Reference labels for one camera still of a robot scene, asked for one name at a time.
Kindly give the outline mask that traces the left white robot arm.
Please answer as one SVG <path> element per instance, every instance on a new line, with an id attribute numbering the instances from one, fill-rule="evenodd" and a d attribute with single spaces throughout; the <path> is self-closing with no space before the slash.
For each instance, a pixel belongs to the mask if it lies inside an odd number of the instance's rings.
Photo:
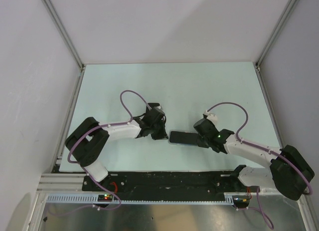
<path id="1" fill-rule="evenodd" d="M 107 142 L 151 135 L 154 140 L 167 139 L 166 117 L 134 117 L 132 121 L 100 125 L 94 117 L 86 118 L 65 141 L 70 156 L 93 178 L 93 185 L 104 191 L 111 183 L 108 170 L 99 156 Z"/>

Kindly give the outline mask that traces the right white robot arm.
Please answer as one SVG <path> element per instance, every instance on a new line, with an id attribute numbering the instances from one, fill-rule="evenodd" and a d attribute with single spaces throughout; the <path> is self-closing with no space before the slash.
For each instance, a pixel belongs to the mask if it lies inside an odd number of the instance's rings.
<path id="1" fill-rule="evenodd" d="M 313 194 L 310 182 L 315 173 L 295 147 L 286 145 L 283 148 L 272 148 L 256 144 L 227 129 L 195 130 L 213 151 L 240 156 L 270 171 L 275 188 L 285 197 L 297 201 L 301 195 Z"/>

